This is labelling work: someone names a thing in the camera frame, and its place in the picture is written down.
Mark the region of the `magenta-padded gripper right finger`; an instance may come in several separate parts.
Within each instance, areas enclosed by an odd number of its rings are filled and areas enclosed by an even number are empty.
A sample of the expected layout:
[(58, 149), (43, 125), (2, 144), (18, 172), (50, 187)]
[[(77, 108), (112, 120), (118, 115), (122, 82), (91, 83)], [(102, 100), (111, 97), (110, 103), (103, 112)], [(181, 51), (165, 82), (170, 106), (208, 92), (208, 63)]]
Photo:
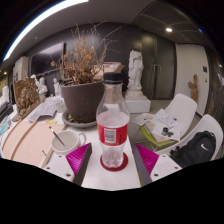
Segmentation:
[(142, 186), (181, 170), (168, 155), (158, 155), (142, 145), (133, 144), (132, 153)]

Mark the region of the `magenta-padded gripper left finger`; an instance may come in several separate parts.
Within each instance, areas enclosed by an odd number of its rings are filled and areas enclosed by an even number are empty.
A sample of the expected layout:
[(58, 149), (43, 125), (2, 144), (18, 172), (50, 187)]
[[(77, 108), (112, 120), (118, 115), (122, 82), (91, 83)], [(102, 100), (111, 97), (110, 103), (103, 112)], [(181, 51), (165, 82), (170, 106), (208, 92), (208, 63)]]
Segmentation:
[(87, 143), (66, 156), (56, 156), (44, 170), (81, 186), (91, 154), (92, 144)]

